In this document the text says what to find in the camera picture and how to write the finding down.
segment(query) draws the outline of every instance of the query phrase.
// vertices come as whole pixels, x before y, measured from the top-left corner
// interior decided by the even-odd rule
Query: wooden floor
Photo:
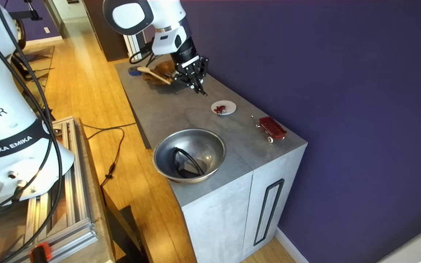
[[[78,117],[81,123],[109,127],[134,123],[113,64],[100,52],[87,19],[64,20],[67,36],[55,45],[45,95],[55,118]],[[94,130],[84,127],[86,136]],[[153,169],[151,153],[135,126],[124,127],[125,139],[103,190],[118,207],[131,207],[153,261],[195,261],[181,210],[166,180]],[[88,140],[97,181],[115,156],[121,131],[112,130]],[[290,263],[277,241],[271,241],[245,263]]]

